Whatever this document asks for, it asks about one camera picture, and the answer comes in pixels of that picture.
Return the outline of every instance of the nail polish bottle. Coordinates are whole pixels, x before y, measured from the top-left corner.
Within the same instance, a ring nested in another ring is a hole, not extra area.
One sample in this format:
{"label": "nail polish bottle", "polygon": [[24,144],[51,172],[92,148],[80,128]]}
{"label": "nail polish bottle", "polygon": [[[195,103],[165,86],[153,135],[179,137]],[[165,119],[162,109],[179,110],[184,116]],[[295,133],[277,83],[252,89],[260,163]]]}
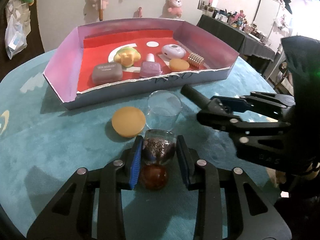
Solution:
{"label": "nail polish bottle", "polygon": [[146,61],[142,62],[140,76],[143,78],[159,76],[162,73],[161,66],[155,62],[155,56],[148,54]]}

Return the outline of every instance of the cup rim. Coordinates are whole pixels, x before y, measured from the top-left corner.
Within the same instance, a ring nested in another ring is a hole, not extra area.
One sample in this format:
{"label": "cup rim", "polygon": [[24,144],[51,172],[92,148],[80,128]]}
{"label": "cup rim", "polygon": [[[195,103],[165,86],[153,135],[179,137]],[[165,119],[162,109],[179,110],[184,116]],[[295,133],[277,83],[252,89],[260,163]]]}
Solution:
{"label": "cup rim", "polygon": [[152,110],[152,108],[151,108],[150,105],[149,105],[149,99],[150,99],[150,97],[151,97],[153,94],[157,93],[157,92],[166,92],[166,93],[169,93],[169,94],[175,96],[175,97],[179,100],[179,102],[180,102],[180,111],[179,111],[178,113],[176,113],[176,114],[174,114],[174,115],[170,115],[170,116],[168,116],[168,117],[175,117],[175,116],[177,116],[177,115],[179,115],[179,114],[181,113],[181,109],[182,109],[181,99],[180,99],[175,93],[173,93],[173,92],[171,92],[171,91],[168,91],[168,90],[157,90],[157,91],[153,91],[153,92],[148,96],[147,107],[150,109],[150,111],[152,111],[154,114],[157,114],[157,113],[155,113],[155,112]]}

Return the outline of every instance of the orange disc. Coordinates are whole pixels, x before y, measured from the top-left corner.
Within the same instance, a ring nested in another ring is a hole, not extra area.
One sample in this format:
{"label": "orange disc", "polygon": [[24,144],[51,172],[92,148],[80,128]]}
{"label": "orange disc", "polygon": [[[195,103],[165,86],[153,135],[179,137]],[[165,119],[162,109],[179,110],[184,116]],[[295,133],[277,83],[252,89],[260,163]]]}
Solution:
{"label": "orange disc", "polygon": [[188,70],[190,65],[183,59],[175,58],[169,61],[169,67],[172,71],[180,72]]}
{"label": "orange disc", "polygon": [[131,138],[141,133],[146,125],[146,117],[140,109],[126,106],[114,113],[111,122],[119,135]]}

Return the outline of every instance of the gray tablecloth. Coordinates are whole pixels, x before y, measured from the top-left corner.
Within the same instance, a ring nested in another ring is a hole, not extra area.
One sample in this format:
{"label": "gray tablecloth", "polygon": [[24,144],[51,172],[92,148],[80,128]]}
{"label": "gray tablecloth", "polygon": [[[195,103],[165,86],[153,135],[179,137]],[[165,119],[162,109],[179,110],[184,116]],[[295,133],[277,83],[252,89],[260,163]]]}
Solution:
{"label": "gray tablecloth", "polygon": [[276,54],[272,49],[227,23],[202,15],[197,26],[216,36],[241,55],[254,55],[271,61],[275,58]]}

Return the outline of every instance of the teal tablecloth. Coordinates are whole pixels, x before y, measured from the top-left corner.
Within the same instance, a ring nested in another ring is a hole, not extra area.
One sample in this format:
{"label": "teal tablecloth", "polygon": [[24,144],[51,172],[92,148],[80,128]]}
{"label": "teal tablecloth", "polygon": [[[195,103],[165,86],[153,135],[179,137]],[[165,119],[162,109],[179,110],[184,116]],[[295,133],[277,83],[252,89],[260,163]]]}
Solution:
{"label": "teal tablecloth", "polygon": [[[111,126],[113,113],[123,106],[144,110],[148,94],[121,98],[73,111],[65,111],[42,71],[54,51],[47,52],[10,72],[0,83],[0,203],[16,227],[26,235],[36,216],[63,183],[79,167],[102,168],[133,139],[117,135]],[[201,126],[197,106],[172,89],[183,102],[176,127],[189,147],[219,168],[242,167],[274,202],[279,192],[264,167],[236,157],[235,147],[225,132]],[[235,97],[250,91],[273,92],[267,82],[244,60],[238,58],[227,80],[196,86],[207,97]],[[5,125],[4,116],[9,119]],[[264,122],[255,113],[244,113],[246,121]],[[197,192],[188,192],[180,177],[177,160],[168,167],[170,180],[161,191],[137,186],[123,191],[125,230],[128,240],[192,239]],[[95,205],[93,236],[96,236]]]}

